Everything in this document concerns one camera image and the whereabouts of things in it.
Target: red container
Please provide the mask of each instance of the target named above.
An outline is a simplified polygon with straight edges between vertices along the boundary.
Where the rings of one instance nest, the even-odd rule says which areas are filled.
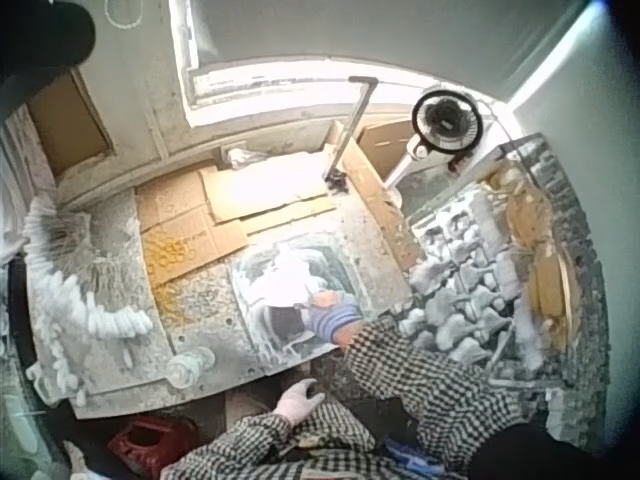
[[[197,440],[191,422],[140,416],[113,437],[108,447],[132,472],[156,480],[164,467],[193,450]]]

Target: black and white plaid shirt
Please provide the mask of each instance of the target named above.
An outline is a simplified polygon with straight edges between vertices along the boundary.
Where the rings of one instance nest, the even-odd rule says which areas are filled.
[[[390,319],[368,323],[347,349],[346,361],[369,393],[400,397],[419,420],[420,445],[449,471],[464,473],[489,437],[523,422],[516,399],[489,387],[481,369],[416,351]],[[270,452],[289,445],[310,448],[310,455],[269,463]],[[244,418],[162,474],[166,480],[423,478],[371,453],[374,446],[372,435],[345,407],[326,403],[294,429],[271,413]]]

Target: white curtain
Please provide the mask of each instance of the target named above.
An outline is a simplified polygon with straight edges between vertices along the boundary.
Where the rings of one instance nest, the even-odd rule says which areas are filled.
[[[24,217],[34,195],[53,192],[55,181],[27,107],[0,126],[0,265],[24,244]]]

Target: workbench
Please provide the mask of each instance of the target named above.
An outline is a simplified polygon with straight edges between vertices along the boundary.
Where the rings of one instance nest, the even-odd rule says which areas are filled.
[[[383,240],[380,228],[360,196],[353,192],[333,197],[336,209],[276,227],[249,237],[250,246],[196,271],[172,280],[179,306],[187,319],[176,325],[163,318],[155,306],[135,228],[133,190],[120,193],[89,210],[92,234],[104,252],[124,256],[132,279],[131,300],[144,308],[154,322],[142,339],[98,340],[62,326],[71,371],[81,372],[88,387],[85,406],[74,405],[78,418],[99,418],[153,410],[228,390],[265,375],[315,358],[334,348],[320,344],[302,355],[282,354],[265,358],[254,347],[251,330],[239,308],[231,282],[231,266],[247,251],[290,239],[316,238],[339,252],[349,282],[365,316],[379,314],[406,300],[410,288]],[[30,298],[32,321],[44,312],[37,298]],[[47,350],[35,338],[45,367]],[[127,369],[120,347],[128,344],[133,368]],[[179,390],[164,379],[167,362],[193,347],[206,346],[216,356],[215,366],[197,385]],[[51,376],[52,371],[45,371]],[[49,382],[56,396],[55,381]]]

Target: fan grille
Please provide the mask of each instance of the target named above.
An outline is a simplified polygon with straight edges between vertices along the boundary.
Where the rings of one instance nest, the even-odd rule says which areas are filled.
[[[413,110],[413,127],[433,150],[459,153],[472,149],[482,136],[482,117],[466,95],[437,90],[424,95]]]

